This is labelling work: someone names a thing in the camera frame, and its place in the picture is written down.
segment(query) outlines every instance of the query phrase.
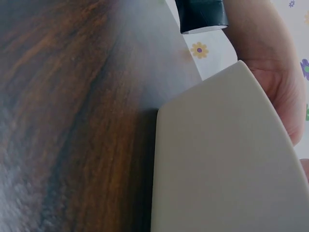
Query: beige plastic object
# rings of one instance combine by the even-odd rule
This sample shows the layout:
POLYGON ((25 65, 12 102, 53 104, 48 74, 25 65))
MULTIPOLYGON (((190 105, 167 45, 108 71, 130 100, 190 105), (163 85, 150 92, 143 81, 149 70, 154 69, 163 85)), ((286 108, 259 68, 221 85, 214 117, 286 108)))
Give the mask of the beige plastic object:
POLYGON ((151 232, 308 232, 309 188, 242 62, 158 113, 151 232))

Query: black plastic part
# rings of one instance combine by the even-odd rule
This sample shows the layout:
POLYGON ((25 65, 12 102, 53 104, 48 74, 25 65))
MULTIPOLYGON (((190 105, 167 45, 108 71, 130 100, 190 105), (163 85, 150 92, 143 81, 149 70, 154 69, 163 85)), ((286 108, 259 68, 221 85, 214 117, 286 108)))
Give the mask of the black plastic part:
POLYGON ((179 19, 180 32, 211 27, 228 26, 223 0, 175 0, 179 19))

